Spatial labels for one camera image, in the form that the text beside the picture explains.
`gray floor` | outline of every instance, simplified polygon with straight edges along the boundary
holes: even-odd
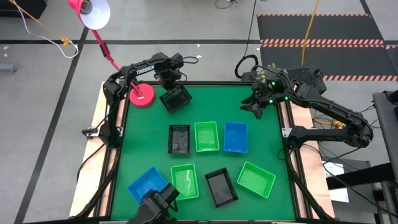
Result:
[[[311,13],[316,0],[267,0],[257,2],[257,13]],[[386,40],[398,40],[398,15],[395,0],[367,0],[376,23]],[[238,0],[231,8],[216,9],[213,0],[137,0],[110,1],[112,16],[100,34],[114,40],[162,39],[245,39],[247,38],[253,1]],[[321,0],[318,13],[364,13],[359,0]],[[62,35],[79,39],[83,26],[66,1],[49,0],[41,21]],[[29,29],[52,39],[36,23]],[[0,18],[0,39],[35,39],[26,33],[20,19]],[[252,39],[258,39],[257,20]],[[248,53],[257,54],[257,45]],[[200,55],[196,65],[182,71],[189,80],[235,80],[234,66],[244,52],[244,45],[110,45],[120,65],[127,65],[162,51],[167,55]],[[13,223],[27,183],[39,155],[55,105],[71,60],[65,59],[52,45],[0,45],[0,62],[19,66],[15,74],[0,74],[0,217]],[[242,71],[248,70],[244,64]],[[114,68],[102,57],[97,45],[85,45],[69,89],[43,171],[32,197],[25,222],[67,218],[75,190],[76,171],[85,148],[80,134],[91,124],[100,84]],[[153,79],[150,74],[144,80]],[[325,95],[354,110],[371,104],[375,91],[395,90],[396,82],[327,82]],[[368,111],[369,121],[376,119]],[[344,144],[323,142],[336,154],[349,150]],[[371,145],[347,157],[369,160],[372,165],[388,161],[379,130]]]

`pink lamp arm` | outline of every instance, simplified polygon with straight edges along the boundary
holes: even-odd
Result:
[[[113,60],[113,58],[111,56],[111,52],[109,52],[109,49],[105,45],[104,41],[101,39],[101,37],[98,34],[97,30],[91,30],[91,31],[93,32],[93,34],[95,36],[95,39],[99,43],[99,46],[101,47],[105,58],[108,59],[109,62],[111,62],[111,64],[113,65],[114,68],[116,68],[116,70],[120,70],[120,67],[118,65],[116,65],[116,63],[114,62],[114,60]]]

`green mat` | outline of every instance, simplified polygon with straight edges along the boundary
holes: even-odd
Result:
[[[250,86],[186,86],[193,97],[191,103],[169,114],[158,99],[165,93],[155,87],[157,99],[148,108],[129,105],[118,179],[111,218],[130,219],[138,204],[128,192],[128,186],[147,169],[154,166],[171,183],[170,168],[195,164],[199,197],[178,201],[178,212],[170,214],[180,220],[294,220],[286,164],[277,158],[282,149],[276,107],[264,109],[261,120],[239,109],[241,100],[251,94]],[[196,122],[216,121],[220,150],[196,152]],[[248,124],[248,153],[223,151],[225,122]],[[167,154],[170,124],[190,125],[190,154]],[[269,198],[263,198],[236,183],[243,164],[249,161],[276,175]],[[226,167],[239,200],[216,208],[205,175]]]

